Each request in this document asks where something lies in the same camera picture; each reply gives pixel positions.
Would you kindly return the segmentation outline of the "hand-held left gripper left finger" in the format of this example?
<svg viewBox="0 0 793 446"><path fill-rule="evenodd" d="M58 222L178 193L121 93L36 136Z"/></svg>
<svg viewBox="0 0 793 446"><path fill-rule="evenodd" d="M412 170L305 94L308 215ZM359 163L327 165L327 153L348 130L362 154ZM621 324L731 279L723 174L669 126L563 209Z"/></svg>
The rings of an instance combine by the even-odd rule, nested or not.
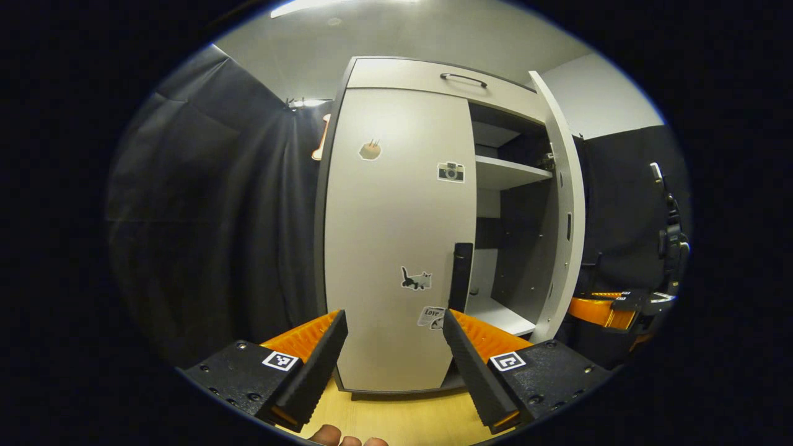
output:
<svg viewBox="0 0 793 446"><path fill-rule="evenodd" d="M346 312L335 310L263 343L233 341L180 372L229 406L298 433L312 418L346 337Z"/></svg>

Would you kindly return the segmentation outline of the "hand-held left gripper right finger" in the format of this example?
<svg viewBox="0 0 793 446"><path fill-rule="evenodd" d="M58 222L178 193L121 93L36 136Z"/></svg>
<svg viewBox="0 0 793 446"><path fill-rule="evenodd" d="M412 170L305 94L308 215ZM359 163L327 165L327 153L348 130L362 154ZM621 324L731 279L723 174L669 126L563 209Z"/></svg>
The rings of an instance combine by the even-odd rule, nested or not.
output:
<svg viewBox="0 0 793 446"><path fill-rule="evenodd" d="M613 375L560 341L533 344L453 308L442 333L491 434L552 418Z"/></svg>

